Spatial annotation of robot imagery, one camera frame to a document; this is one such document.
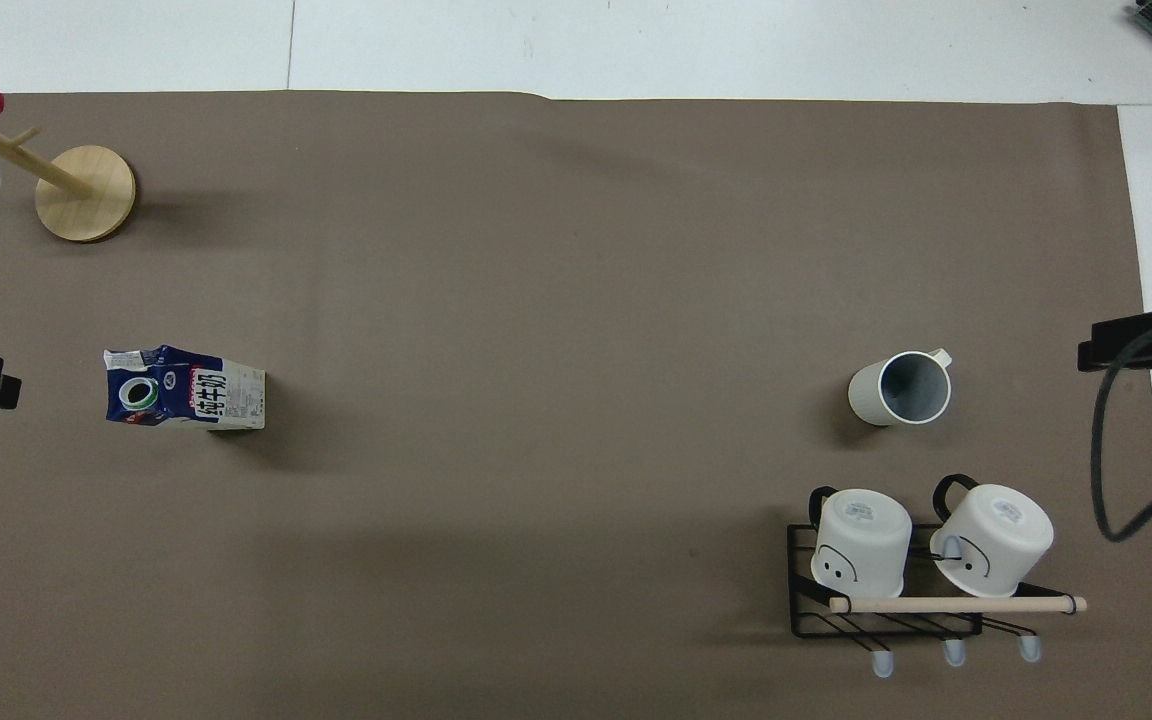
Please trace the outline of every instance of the wooden rod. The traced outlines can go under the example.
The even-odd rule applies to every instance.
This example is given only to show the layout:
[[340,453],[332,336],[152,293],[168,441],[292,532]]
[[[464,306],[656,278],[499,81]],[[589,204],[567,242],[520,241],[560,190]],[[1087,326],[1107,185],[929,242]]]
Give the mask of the wooden rod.
[[1087,600],[1058,597],[832,597],[829,612],[1083,612]]
[[81,181],[81,179],[76,179],[65,170],[61,170],[50,161],[33,154],[33,152],[29,152],[24,147],[13,145],[12,138],[5,136],[2,132],[0,132],[0,158],[18,165],[20,168],[26,170],[29,174],[32,174],[32,176],[45,179],[45,181],[59,187],[60,190],[65,190],[69,195],[76,197],[91,196],[92,187],[90,184]]

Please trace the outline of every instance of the blue milk carton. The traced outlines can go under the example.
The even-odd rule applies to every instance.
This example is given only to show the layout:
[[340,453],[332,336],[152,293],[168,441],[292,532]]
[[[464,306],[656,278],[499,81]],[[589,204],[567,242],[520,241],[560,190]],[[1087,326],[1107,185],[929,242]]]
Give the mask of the blue milk carton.
[[265,427],[265,370],[169,344],[105,351],[106,420],[192,425],[206,430]]

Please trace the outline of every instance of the brown tablecloth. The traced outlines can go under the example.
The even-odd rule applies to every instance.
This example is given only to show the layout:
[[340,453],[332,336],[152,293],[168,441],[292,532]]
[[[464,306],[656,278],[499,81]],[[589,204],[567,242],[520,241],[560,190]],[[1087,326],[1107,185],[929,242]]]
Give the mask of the brown tablecloth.
[[[1097,320],[1140,311],[1117,120],[1073,105],[516,94],[14,96],[0,131],[122,152],[141,207],[52,238],[0,191],[0,717],[1152,717],[1152,526],[1087,492]],[[270,372],[270,426],[103,418],[101,349]],[[919,429],[851,372],[946,347]],[[1149,379],[1112,406],[1152,493]],[[1020,488],[1044,638],[786,629],[818,484],[932,520]]]

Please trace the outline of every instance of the mug rack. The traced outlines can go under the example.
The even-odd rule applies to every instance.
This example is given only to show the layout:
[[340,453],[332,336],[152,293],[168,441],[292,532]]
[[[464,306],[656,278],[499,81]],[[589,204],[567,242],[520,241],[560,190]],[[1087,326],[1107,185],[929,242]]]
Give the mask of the mug rack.
[[[915,524],[905,562],[907,588],[952,588],[933,564],[929,538],[940,524]],[[945,661],[954,667],[967,661],[967,638],[995,630],[1018,638],[1020,655],[1028,662],[1043,659],[1043,642],[1026,626],[987,616],[998,612],[1061,612],[1074,615],[1087,609],[1082,597],[1020,583],[1006,598],[963,596],[954,588],[943,596],[851,598],[814,582],[809,569],[814,552],[814,528],[787,525],[786,555],[790,578],[790,632],[803,639],[847,638],[870,654],[870,666],[879,679],[895,670],[895,655],[884,638],[922,637],[940,641]]]
[[39,131],[29,128],[17,137],[0,134],[0,158],[38,177],[33,191],[38,219],[50,232],[73,242],[108,237],[136,204],[131,165],[118,152],[99,145],[71,147],[46,160],[23,147]]

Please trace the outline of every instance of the wooden base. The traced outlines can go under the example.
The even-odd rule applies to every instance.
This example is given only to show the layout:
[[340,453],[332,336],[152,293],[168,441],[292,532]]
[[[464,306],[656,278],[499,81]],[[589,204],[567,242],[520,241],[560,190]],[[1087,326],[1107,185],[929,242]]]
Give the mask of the wooden base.
[[74,242],[91,242],[118,229],[136,204],[136,177],[118,152],[83,145],[61,152],[54,165],[92,187],[88,197],[38,181],[33,206],[50,232]]

